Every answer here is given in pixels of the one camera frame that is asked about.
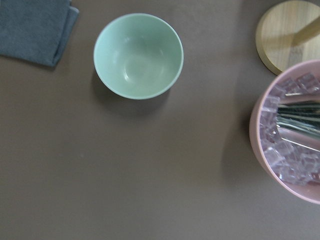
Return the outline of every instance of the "pink bowl rim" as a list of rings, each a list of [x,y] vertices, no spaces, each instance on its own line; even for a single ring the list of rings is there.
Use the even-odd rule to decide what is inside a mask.
[[[282,79],[285,79],[287,75],[290,74],[290,72],[294,71],[295,69],[299,69],[299,68],[303,68],[304,66],[306,65],[309,65],[309,64],[320,64],[320,59],[313,59],[313,60],[308,60],[308,61],[303,61],[303,62],[300,62],[294,66],[291,66],[290,68],[288,68],[287,70],[285,70],[284,72],[282,72],[281,74],[279,74],[273,81],[272,83],[269,85],[269,87],[265,90],[265,92],[263,93],[263,95],[261,96],[261,100],[260,100],[260,103],[258,105],[258,108],[257,108],[257,126],[256,126],[256,131],[255,131],[255,134],[256,134],[256,137],[258,139],[258,146],[259,146],[259,151],[260,151],[260,154],[262,156],[262,159],[264,161],[264,164],[265,166],[267,167],[267,169],[269,170],[269,172],[271,173],[272,177],[279,183],[281,184],[285,189],[287,189],[290,193],[294,194],[295,196],[303,199],[303,200],[306,200],[310,203],[314,203],[314,204],[319,204],[320,205],[320,200],[314,200],[312,198],[309,198],[309,197],[306,197],[304,195],[301,195],[300,193],[297,193],[295,192],[294,190],[292,190],[290,187],[288,187],[284,182],[282,182],[278,176],[274,173],[274,171],[271,169],[271,167],[269,166],[268,164],[268,161],[265,157],[265,154],[264,154],[264,151],[263,151],[263,148],[262,148],[262,144],[261,144],[261,141],[260,141],[260,129],[259,129],[259,126],[260,126],[260,118],[261,118],[261,109],[265,103],[265,100],[266,100],[266,97],[269,95],[270,91],[274,88],[274,86]]]

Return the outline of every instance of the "gray cloth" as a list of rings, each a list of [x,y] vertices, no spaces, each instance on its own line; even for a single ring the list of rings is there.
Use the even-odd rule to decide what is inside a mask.
[[[79,11],[70,0],[0,0],[0,55],[54,67]]]

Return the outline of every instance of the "bowl rim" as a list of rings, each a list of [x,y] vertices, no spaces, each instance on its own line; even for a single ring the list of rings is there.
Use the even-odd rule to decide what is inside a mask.
[[[178,44],[179,44],[179,47],[180,47],[180,52],[181,52],[181,56],[180,56],[180,65],[179,65],[179,69],[176,73],[176,75],[174,76],[174,78],[171,80],[171,82],[163,89],[161,90],[158,90],[157,92],[153,93],[153,94],[146,94],[146,95],[139,95],[139,96],[135,96],[135,95],[130,95],[130,94],[127,94],[127,93],[123,93],[123,92],[120,92],[116,89],[114,89],[113,87],[110,86],[110,84],[108,84],[108,81],[104,80],[103,77],[102,77],[102,74],[100,72],[100,70],[98,69],[97,67],[97,59],[96,59],[96,52],[98,51],[98,45],[99,45],[99,42],[102,41],[102,34],[107,31],[112,25],[116,24],[117,22],[123,20],[123,19],[128,19],[128,18],[132,18],[132,17],[137,17],[137,16],[143,16],[143,17],[147,17],[147,18],[152,18],[152,19],[156,19],[157,21],[165,24],[172,32],[173,34],[175,35],[177,41],[178,41]],[[174,28],[169,25],[165,20],[161,19],[160,17],[157,17],[157,16],[154,16],[154,15],[151,15],[149,13],[129,13],[129,14],[125,14],[125,15],[122,15],[122,16],[119,16],[117,18],[115,18],[114,20],[112,20],[111,22],[109,22],[102,30],[101,32],[99,33],[96,41],[95,41],[95,44],[94,44],[94,49],[93,49],[93,63],[94,63],[94,68],[95,68],[95,71],[96,73],[98,74],[100,80],[104,83],[104,85],[106,85],[111,91],[113,91],[115,94],[119,95],[119,96],[122,96],[124,98],[127,98],[127,99],[133,99],[133,100],[146,100],[146,99],[151,99],[151,98],[154,98],[154,97],[157,97],[161,94],[163,94],[164,92],[166,92],[167,90],[169,90],[174,84],[175,82],[177,81],[177,79],[179,78],[181,72],[182,72],[182,69],[183,69],[183,65],[184,65],[184,48],[183,48],[183,45],[182,45],[182,42],[181,42],[181,39],[180,37],[178,36],[177,32],[174,30]]]
[[[259,105],[257,107],[257,121],[256,121],[256,128],[255,128],[255,134],[258,140],[258,148],[259,148],[259,152],[260,155],[262,156],[263,162],[265,164],[265,167],[268,169],[269,173],[272,175],[272,177],[279,183],[281,184],[285,189],[287,189],[289,192],[291,192],[292,194],[294,194],[295,196],[308,201],[310,203],[314,203],[314,204],[319,204],[320,205],[320,200],[315,200],[312,199],[310,197],[304,196],[294,190],[292,190],[289,186],[287,186],[283,181],[281,181],[278,176],[274,173],[274,171],[272,170],[272,168],[270,167],[263,148],[262,148],[262,143],[261,143],[261,138],[260,138],[260,120],[261,120],[261,109],[265,103],[266,97],[269,95],[270,91],[274,88],[274,86],[279,82],[279,80],[284,79],[287,75],[289,75],[291,73],[291,71],[295,70],[295,69],[300,69],[303,68],[305,65],[309,65],[309,64],[320,64],[320,59],[312,59],[312,60],[307,60],[307,61],[303,61],[300,63],[297,63],[291,67],[289,67],[288,69],[286,69],[284,72],[282,72],[281,74],[279,74],[272,82],[271,84],[268,86],[268,88],[265,90],[265,92],[261,95],[260,98],[260,102]]]

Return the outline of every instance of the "bowl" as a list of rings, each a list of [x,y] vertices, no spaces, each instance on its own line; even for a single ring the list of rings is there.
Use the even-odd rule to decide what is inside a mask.
[[[320,204],[320,184],[291,184],[281,181],[280,178],[274,173],[264,154],[260,133],[262,109],[264,107],[266,98],[274,89],[275,85],[283,83],[288,78],[297,79],[306,73],[313,73],[316,77],[320,77],[320,59],[305,61],[294,65],[275,78],[275,80],[258,99],[253,108],[249,124],[249,135],[251,146],[257,160],[259,161],[263,169],[274,180],[276,180],[282,187],[284,187],[295,196],[311,203]]]
[[[132,13],[116,18],[101,31],[93,60],[110,90],[142,100],[164,93],[176,82],[184,51],[179,36],[164,20]]]

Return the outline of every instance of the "napkin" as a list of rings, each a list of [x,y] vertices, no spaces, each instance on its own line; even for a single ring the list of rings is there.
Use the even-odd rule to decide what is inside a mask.
[[[0,0],[0,55],[54,67],[78,14],[71,0]]]

